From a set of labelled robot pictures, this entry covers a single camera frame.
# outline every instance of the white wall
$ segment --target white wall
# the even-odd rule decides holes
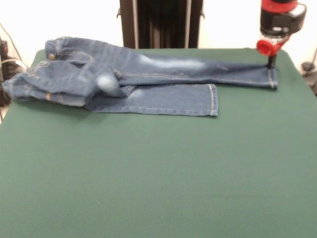
[[[301,32],[284,49],[296,67],[310,61],[317,47],[316,0],[300,0],[309,10]],[[205,0],[200,48],[254,48],[260,35],[261,0]],[[3,0],[0,22],[11,34],[22,59],[30,65],[48,39],[78,36],[123,46],[119,0],[89,0],[74,7],[72,0]],[[0,30],[0,35],[7,40]],[[10,55],[16,56],[10,47]]]
[[[13,38],[23,61],[31,65],[46,40],[61,36],[123,46],[121,19],[116,19],[119,6],[119,0],[1,0],[1,8],[10,10],[1,11],[0,22]],[[0,35],[7,40],[1,29]],[[16,56],[9,48],[10,55]]]

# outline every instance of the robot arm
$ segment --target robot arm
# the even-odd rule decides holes
[[[306,6],[297,0],[262,0],[262,35],[257,49],[269,57],[269,68],[274,67],[278,51],[290,36],[302,29],[306,11]]]

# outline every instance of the green table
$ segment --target green table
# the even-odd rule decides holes
[[[143,52],[266,61],[251,49]],[[13,103],[0,237],[315,238],[317,100],[285,52],[277,67],[277,91],[218,86],[217,118]]]

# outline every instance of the black cable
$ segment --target black cable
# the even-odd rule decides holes
[[[5,30],[5,28],[2,26],[1,22],[0,22],[0,27],[3,29],[3,31],[5,32],[5,34],[9,37],[9,39],[10,39],[12,45],[13,45],[13,48],[15,49],[15,51],[16,51],[18,57],[19,57],[19,60],[23,61],[22,58],[21,58],[21,55],[20,55],[19,51],[17,50],[17,48],[16,48],[16,46],[15,46],[15,44],[14,44],[12,38],[11,38],[11,36],[10,36],[9,33]]]
[[[316,61],[316,57],[317,57],[317,49],[315,50],[315,54],[314,54],[314,58],[313,58],[311,67],[306,71],[304,76],[307,76],[312,71],[312,69],[314,68],[314,62]]]

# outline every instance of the jeans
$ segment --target jeans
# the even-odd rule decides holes
[[[47,41],[45,50],[46,61],[3,84],[12,98],[93,112],[217,116],[213,83],[278,86],[275,69],[263,64],[138,54],[70,37]]]

